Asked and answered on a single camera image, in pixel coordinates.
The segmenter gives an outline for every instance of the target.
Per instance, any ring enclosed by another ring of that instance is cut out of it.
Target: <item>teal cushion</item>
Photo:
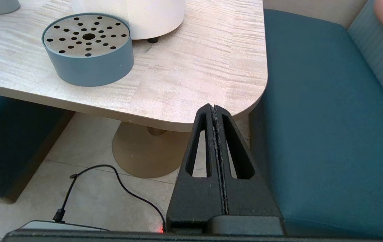
[[[383,89],[346,30],[265,10],[251,149],[296,236],[383,237]]]
[[[65,110],[0,96],[0,198],[18,182]]]

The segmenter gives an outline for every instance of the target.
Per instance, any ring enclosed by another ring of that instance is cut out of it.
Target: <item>table top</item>
[[[238,120],[267,82],[262,0],[186,0],[184,22],[158,43],[133,41],[132,71],[115,83],[61,80],[43,30],[72,14],[68,0],[20,0],[0,15],[0,95],[171,131],[190,131],[206,103]]]

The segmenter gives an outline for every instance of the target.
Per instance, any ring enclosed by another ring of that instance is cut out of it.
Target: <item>upholstered bench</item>
[[[72,115],[0,96],[0,202],[16,201]]]
[[[268,86],[251,151],[290,236],[383,238],[383,26],[265,9]]]

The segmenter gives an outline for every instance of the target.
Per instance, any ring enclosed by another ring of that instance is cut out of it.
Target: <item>table pedestal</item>
[[[112,154],[127,173],[154,178],[176,170],[190,133],[159,130],[122,122],[112,140]]]

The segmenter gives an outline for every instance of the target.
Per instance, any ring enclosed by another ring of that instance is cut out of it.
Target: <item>black device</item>
[[[207,177],[193,177],[199,136],[205,131]],[[234,170],[230,169],[229,150]],[[258,172],[230,113],[207,104],[195,118],[166,216],[166,233],[32,229],[8,233],[4,242],[362,242],[377,239],[293,238]]]

